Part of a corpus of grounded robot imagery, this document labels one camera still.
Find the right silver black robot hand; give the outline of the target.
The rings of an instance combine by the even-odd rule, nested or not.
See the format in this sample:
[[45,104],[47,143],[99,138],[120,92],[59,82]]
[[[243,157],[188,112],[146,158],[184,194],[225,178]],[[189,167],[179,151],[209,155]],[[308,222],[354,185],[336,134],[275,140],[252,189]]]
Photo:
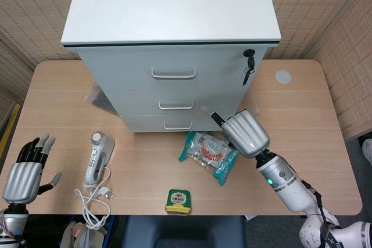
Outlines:
[[246,158],[266,160],[269,155],[270,138],[255,116],[244,109],[224,120],[215,110],[202,106],[206,113],[227,135],[230,142],[241,155]]

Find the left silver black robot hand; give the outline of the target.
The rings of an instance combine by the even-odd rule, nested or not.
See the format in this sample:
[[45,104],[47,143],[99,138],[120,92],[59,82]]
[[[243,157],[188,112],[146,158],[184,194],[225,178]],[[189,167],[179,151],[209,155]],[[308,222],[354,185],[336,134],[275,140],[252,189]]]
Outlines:
[[42,185],[41,178],[49,153],[56,138],[45,134],[26,143],[11,166],[2,198],[8,204],[30,204],[38,195],[53,189],[62,173],[57,173],[51,182]]

